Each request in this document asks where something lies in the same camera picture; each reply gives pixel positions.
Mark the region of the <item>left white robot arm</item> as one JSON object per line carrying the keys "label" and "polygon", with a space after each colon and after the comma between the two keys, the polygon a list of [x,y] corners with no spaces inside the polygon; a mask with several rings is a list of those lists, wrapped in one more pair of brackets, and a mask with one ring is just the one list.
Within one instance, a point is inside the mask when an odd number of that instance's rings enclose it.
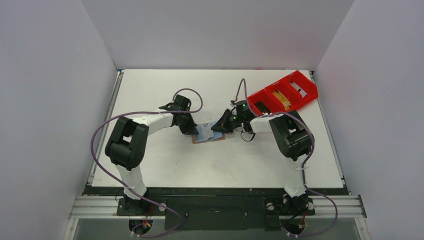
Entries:
{"label": "left white robot arm", "polygon": [[177,94],[173,101],[159,107],[159,112],[141,117],[119,117],[105,147],[105,155],[116,166],[121,180],[127,184],[124,197],[129,208],[136,215],[143,215],[149,209],[144,196],[147,187],[143,181],[140,164],[145,156],[147,140],[159,130],[177,126],[183,135],[197,135],[197,124],[189,113],[192,102]]}

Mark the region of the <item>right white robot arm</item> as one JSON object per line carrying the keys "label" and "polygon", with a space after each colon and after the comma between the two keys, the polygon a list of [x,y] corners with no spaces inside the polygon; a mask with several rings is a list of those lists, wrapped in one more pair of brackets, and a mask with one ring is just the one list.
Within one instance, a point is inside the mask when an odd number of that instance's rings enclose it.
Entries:
{"label": "right white robot arm", "polygon": [[257,115],[247,100],[233,102],[211,127],[214,132],[233,133],[236,129],[251,136],[272,134],[276,146],[291,168],[283,189],[288,194],[282,199],[283,209],[294,214],[302,207],[300,196],[307,191],[305,164],[314,150],[315,138],[297,111]]}

